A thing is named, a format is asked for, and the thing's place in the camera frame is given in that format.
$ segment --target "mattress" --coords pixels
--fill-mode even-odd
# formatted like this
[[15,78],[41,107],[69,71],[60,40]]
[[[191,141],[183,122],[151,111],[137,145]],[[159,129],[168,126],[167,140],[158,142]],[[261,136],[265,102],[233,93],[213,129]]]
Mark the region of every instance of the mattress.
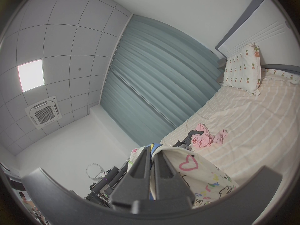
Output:
[[195,148],[195,152],[223,170],[239,185],[261,166],[283,175],[273,198],[286,189],[299,161],[300,85],[280,80],[261,80],[260,95],[222,86],[199,111],[161,141],[173,146],[198,123],[211,134],[226,129],[222,145]]

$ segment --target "ceiling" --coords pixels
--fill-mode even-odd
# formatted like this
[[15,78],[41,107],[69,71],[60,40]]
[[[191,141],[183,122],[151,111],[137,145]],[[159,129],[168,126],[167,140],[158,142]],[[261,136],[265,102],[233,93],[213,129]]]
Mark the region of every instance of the ceiling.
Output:
[[252,0],[115,0],[136,15],[166,23],[215,49]]
[[[130,14],[112,0],[29,0],[0,48],[0,144],[17,155],[88,115]],[[23,93],[17,66],[41,58],[45,85]],[[50,96],[62,118],[37,130],[24,109]]]

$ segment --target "teal curtain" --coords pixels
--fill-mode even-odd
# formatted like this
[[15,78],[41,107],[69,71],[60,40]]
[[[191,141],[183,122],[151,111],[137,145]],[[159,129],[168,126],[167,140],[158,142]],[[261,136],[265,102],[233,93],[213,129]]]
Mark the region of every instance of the teal curtain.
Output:
[[218,91],[217,60],[178,29],[133,16],[113,57],[101,105],[140,146],[159,143]]

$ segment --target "pink cloth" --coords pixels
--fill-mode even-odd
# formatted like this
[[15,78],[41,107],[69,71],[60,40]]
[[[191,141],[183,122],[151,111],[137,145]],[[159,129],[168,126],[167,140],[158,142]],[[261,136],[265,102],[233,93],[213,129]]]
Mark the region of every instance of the pink cloth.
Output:
[[227,131],[223,129],[220,132],[218,132],[216,136],[213,136],[210,134],[208,128],[202,123],[199,123],[196,126],[196,130],[199,132],[204,132],[202,135],[192,135],[192,143],[195,147],[198,148],[205,146],[210,147],[212,143],[223,144],[223,137],[225,137],[228,134]]

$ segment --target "air conditioner grille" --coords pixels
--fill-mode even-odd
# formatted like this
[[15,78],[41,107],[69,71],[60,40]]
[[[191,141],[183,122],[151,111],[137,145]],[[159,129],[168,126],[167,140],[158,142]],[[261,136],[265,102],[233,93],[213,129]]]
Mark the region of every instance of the air conditioner grille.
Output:
[[43,124],[45,122],[48,122],[49,120],[55,118],[55,115],[53,113],[53,110],[51,106],[47,106],[42,108],[41,110],[38,110],[35,112],[35,116],[40,122],[40,124]]

